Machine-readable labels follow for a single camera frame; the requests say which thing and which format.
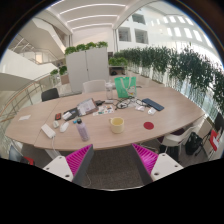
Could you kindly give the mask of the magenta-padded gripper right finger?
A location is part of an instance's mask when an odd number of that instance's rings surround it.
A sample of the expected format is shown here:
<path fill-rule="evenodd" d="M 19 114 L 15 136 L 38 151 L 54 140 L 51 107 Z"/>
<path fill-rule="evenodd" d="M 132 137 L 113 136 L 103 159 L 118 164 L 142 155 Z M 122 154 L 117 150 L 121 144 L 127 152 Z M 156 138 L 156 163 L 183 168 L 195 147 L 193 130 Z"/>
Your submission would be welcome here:
<path fill-rule="evenodd" d="M 156 154 L 137 144 L 131 146 L 131 153 L 144 185 L 182 169 L 182 166 L 166 153 Z"/>

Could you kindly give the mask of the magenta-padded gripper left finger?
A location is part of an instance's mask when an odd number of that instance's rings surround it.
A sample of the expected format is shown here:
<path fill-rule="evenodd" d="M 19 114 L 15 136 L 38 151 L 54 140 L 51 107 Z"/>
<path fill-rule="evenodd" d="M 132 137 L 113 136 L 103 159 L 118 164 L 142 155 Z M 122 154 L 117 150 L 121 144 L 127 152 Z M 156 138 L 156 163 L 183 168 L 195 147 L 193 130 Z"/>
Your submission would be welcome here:
<path fill-rule="evenodd" d="M 57 156 L 44 167 L 44 170 L 80 185 L 93 155 L 93 145 L 90 144 L 68 156 Z"/>

